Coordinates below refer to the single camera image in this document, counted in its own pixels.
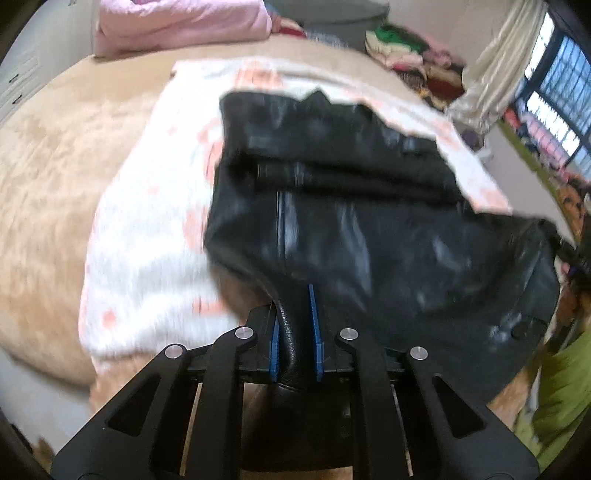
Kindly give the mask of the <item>black leather jacket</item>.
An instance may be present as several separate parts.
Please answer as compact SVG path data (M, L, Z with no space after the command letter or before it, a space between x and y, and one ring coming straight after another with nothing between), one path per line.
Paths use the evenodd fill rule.
M555 224L475 211L435 142L365 105L233 92L219 110L205 250L270 297L270 336L280 324L246 468L536 478L488 405L546 333L556 261L580 258Z

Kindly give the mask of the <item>pile of folded clothes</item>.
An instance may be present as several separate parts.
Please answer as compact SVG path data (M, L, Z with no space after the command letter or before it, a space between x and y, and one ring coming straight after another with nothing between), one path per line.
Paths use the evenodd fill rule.
M465 61L439 43L385 23L365 34L367 54L395 73L432 108L443 112L462 97Z

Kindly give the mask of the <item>red and teal clothes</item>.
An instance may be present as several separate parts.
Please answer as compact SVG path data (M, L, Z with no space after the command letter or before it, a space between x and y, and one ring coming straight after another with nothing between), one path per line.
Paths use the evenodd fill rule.
M266 3L266 11L270 15L271 32L273 35L289 35L297 38L307 37L307 33L300 24L287 17L281 16L276 8L269 3Z

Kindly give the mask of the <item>white and pink plaid blanket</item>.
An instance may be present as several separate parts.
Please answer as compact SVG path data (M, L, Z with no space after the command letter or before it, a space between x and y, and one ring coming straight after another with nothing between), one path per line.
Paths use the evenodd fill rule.
M407 89L270 57L177 62L145 127L102 193L89 237L78 332L95 361L156 353L169 343L201 346L238 326L204 253L215 167L219 102L245 90L370 107L404 134L434 140L462 193L479 211L511 205L452 123Z

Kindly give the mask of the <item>beige plush bed cover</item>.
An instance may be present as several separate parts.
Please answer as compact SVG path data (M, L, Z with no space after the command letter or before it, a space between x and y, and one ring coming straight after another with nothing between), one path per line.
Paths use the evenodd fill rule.
M85 58L1 129L1 410L31 443L61 448L90 418L95 371L77 333L98 199L141 133L175 62L269 56L414 94L368 56L276 35L259 43Z

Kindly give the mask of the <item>cream satin curtain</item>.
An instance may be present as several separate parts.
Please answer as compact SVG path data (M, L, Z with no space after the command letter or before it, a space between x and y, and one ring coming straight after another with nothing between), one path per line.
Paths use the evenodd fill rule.
M514 1L499 33L463 71L465 93L447 108L449 118L487 133L514 100L548 11L545 1Z

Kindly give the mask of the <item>grey headboard cushion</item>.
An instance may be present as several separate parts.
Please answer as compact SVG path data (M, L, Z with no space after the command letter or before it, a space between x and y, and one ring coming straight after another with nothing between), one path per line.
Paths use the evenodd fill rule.
M360 52L365 49L366 32L384 24L390 13L387 1L270 0L264 4L304 31L332 35Z

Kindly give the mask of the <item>pink puffy quilted coat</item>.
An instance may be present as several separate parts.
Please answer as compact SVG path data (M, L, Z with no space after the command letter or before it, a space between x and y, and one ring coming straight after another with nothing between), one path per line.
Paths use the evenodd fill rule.
M101 1L94 54L260 41L272 29L262 1Z

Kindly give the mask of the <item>white glossy wardrobe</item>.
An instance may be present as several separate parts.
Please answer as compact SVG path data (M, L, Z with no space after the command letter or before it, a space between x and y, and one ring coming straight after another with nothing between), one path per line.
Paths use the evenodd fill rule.
M46 1L1 63L1 120L56 76L93 52L96 1Z

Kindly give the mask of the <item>window with dark frame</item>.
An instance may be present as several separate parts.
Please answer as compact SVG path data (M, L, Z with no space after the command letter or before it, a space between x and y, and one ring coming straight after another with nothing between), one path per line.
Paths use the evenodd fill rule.
M590 58L548 12L516 94L519 135L543 164L590 178Z

